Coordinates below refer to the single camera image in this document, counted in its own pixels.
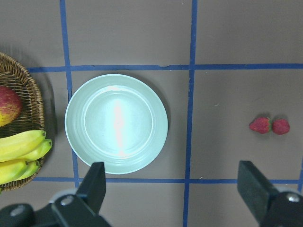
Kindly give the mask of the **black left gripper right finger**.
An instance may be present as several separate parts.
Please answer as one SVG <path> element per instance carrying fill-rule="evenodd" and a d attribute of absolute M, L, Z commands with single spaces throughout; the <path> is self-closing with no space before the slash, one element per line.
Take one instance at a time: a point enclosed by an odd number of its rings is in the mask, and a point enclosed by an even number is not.
<path fill-rule="evenodd" d="M 279 190 L 247 160 L 238 165 L 237 190 L 258 224 L 264 220 Z"/>

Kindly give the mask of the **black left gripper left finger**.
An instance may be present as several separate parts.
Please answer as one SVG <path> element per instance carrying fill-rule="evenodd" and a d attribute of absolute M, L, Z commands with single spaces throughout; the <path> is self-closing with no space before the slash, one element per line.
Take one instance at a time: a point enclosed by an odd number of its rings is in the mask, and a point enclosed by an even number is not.
<path fill-rule="evenodd" d="M 76 191 L 86 205 L 98 214 L 106 194 L 106 175 L 103 162 L 95 162 L 91 165 L 83 181 Z"/>

